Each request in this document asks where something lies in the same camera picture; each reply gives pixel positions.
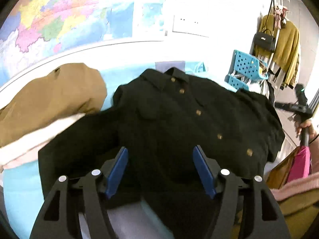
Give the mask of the pink sleeved right forearm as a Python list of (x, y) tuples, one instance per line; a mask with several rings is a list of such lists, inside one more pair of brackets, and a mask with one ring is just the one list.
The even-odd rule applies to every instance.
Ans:
[(271, 189), (276, 201), (285, 200), (291, 196), (305, 193), (311, 190), (318, 190), (318, 139), (310, 144), (311, 171), (308, 177), (297, 179), (285, 184), (281, 189)]

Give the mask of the person's right hand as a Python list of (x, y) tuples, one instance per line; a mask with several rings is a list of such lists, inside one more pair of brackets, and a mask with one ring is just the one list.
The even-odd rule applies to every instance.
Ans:
[(300, 136), (301, 132), (306, 129), (309, 134), (309, 142), (312, 142), (317, 136), (318, 133), (316, 129), (314, 128), (312, 124), (312, 120), (308, 119), (305, 120), (304, 122), (301, 122), (300, 120), (295, 120), (295, 130), (296, 130), (296, 135)]

